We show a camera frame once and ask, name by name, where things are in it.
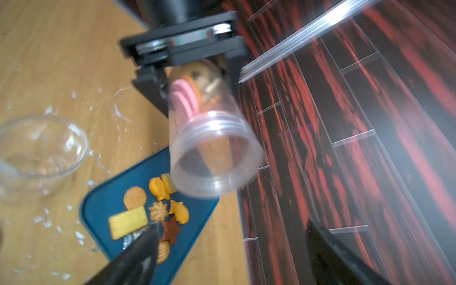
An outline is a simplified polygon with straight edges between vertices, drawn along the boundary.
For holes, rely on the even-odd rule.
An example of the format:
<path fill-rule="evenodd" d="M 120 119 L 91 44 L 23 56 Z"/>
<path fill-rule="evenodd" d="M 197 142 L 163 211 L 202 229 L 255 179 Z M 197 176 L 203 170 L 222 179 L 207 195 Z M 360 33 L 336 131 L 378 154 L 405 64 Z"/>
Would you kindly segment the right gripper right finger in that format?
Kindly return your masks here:
<path fill-rule="evenodd" d="M 306 244 L 317 285 L 389 284 L 319 222 L 308 220 L 307 230 Z"/>

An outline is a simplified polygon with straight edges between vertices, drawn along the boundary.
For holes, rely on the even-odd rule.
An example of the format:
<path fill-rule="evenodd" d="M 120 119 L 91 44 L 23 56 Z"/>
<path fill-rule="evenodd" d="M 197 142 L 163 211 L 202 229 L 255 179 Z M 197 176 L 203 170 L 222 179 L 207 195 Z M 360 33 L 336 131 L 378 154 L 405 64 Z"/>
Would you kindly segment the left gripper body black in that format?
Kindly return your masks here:
<path fill-rule="evenodd" d="M 120 48 L 140 68 L 165 68 L 208 59 L 240 68 L 247 55 L 236 11 L 224 1 L 137 1 L 144 33 L 122 38 Z"/>

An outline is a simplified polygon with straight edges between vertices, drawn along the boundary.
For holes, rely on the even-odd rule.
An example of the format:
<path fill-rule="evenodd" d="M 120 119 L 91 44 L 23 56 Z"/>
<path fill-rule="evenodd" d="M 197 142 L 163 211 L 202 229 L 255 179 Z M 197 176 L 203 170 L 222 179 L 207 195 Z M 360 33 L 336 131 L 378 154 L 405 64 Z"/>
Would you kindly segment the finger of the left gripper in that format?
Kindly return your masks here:
<path fill-rule="evenodd" d="M 238 91 L 239 79 L 241 76 L 241 69 L 245 62 L 245 55 L 235 55 L 230 57 L 224 55 L 224 79 L 230 87 L 231 94 L 234 96 Z"/>
<path fill-rule="evenodd" d="M 164 69 L 144 66 L 136 70 L 132 85 L 163 115 L 169 117 L 168 79 Z"/>

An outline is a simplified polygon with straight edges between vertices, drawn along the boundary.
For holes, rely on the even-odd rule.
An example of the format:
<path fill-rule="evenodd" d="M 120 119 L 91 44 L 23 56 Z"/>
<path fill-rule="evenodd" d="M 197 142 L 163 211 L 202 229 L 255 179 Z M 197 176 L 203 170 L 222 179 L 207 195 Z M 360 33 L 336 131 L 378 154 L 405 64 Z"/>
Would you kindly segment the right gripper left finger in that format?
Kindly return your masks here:
<path fill-rule="evenodd" d="M 159 223 L 151 223 L 129 247 L 103 270 L 91 278 L 88 285 L 149 285 L 156 268 L 160 233 Z"/>

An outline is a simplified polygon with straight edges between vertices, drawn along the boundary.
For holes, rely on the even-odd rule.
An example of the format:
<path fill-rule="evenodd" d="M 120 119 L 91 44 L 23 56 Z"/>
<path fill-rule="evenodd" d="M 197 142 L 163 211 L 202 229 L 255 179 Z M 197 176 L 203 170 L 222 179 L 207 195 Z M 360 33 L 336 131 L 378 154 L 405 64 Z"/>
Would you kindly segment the orange round cookie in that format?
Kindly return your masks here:
<path fill-rule="evenodd" d="M 157 264 L 164 263 L 167 260 L 170 252 L 171 252 L 171 245 L 170 245 L 169 241 L 161 241 L 159 243 L 159 247 L 158 247 Z"/>

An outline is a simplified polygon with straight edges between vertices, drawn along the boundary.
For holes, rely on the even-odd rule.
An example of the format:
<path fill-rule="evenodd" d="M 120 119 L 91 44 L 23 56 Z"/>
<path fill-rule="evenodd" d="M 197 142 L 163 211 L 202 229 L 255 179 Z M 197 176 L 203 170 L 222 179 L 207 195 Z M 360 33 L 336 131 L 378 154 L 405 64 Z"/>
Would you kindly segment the pink round sandwich cookie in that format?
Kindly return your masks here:
<path fill-rule="evenodd" d="M 172 110 L 182 119 L 198 115 L 203 104 L 199 88 L 189 77 L 177 79 L 171 84 L 170 101 Z"/>

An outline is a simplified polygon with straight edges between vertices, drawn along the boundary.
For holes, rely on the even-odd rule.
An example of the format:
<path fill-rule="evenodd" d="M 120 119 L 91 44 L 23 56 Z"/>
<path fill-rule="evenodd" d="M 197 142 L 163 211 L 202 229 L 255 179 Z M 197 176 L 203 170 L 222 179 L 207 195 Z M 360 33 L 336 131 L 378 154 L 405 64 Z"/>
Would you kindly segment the pale yellow rectangular biscuit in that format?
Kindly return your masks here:
<path fill-rule="evenodd" d="M 141 206 L 109 217 L 108 223 L 111 238 L 117 241 L 147 226 L 148 218 L 144 206 Z"/>

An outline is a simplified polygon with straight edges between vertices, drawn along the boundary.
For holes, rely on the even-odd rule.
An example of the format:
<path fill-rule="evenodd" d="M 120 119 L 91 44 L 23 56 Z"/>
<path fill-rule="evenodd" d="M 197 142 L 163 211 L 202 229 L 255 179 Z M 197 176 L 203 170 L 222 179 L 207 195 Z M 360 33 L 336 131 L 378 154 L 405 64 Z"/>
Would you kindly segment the yellow swirl cookie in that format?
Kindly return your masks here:
<path fill-rule="evenodd" d="M 166 217 L 169 216 L 167 204 L 164 204 L 162 201 L 154 202 L 148 209 L 150 212 L 150 220 L 152 222 L 162 223 L 165 221 Z"/>

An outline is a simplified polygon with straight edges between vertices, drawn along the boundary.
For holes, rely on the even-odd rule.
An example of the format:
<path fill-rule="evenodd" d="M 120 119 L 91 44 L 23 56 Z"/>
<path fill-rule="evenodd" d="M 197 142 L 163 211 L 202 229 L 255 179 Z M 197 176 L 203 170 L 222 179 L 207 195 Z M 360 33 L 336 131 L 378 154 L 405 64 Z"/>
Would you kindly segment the yellow fish shaped cookie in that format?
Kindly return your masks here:
<path fill-rule="evenodd" d="M 190 213 L 183 202 L 171 200 L 169 214 L 174 215 L 179 224 L 187 224 L 190 219 Z"/>

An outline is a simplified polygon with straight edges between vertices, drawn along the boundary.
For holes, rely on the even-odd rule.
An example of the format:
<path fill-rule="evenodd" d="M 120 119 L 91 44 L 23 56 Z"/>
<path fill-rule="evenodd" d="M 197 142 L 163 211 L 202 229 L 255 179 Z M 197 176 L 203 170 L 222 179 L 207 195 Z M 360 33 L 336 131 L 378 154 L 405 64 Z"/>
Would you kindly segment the clear jar with pink cookies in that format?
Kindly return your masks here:
<path fill-rule="evenodd" d="M 184 77 L 195 81 L 203 101 L 191 119 L 177 115 L 170 101 L 171 84 Z M 247 185 L 264 151 L 216 66 L 202 60 L 172 68 L 168 95 L 171 179 L 177 190 L 212 198 Z"/>

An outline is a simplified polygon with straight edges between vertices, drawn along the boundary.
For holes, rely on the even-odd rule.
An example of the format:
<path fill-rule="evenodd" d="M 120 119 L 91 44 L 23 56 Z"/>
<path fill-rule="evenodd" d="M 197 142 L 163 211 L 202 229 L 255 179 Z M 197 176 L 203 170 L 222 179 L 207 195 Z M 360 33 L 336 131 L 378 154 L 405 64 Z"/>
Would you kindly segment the yellow square waffle cookie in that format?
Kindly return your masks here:
<path fill-rule="evenodd" d="M 164 173 L 160 176 L 162 183 L 164 184 L 165 190 L 169 195 L 177 192 L 169 173 Z"/>

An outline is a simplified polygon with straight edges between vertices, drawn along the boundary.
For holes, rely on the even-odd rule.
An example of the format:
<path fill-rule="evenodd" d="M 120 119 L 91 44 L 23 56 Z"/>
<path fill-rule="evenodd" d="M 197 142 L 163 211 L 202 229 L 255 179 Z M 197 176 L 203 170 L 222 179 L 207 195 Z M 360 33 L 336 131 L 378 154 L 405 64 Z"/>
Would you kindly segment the clear jar with yellow cookies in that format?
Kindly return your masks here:
<path fill-rule="evenodd" d="M 57 116 L 30 115 L 1 126 L 1 203 L 51 195 L 83 163 L 87 134 Z"/>

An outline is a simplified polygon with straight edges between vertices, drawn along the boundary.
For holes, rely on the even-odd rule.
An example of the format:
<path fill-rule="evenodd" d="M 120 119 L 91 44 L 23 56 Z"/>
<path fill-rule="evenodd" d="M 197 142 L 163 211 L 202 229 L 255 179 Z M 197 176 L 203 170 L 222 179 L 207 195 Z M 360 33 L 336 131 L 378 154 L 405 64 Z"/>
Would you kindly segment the brown iced star cookie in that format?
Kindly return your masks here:
<path fill-rule="evenodd" d="M 162 228 L 162 242 L 169 242 L 171 245 L 176 243 L 176 237 L 181 231 L 181 228 L 178 225 L 176 217 L 173 216 L 169 220 L 165 220 L 161 223 Z"/>

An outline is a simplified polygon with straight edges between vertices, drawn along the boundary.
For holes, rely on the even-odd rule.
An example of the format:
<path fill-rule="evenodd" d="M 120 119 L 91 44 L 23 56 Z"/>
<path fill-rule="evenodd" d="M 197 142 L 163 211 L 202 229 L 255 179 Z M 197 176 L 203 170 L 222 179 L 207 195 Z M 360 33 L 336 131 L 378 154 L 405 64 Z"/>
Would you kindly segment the orange fish cookie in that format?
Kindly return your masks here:
<path fill-rule="evenodd" d="M 149 190 L 157 198 L 158 201 L 171 199 L 171 196 L 167 192 L 163 181 L 159 177 L 150 179 Z"/>

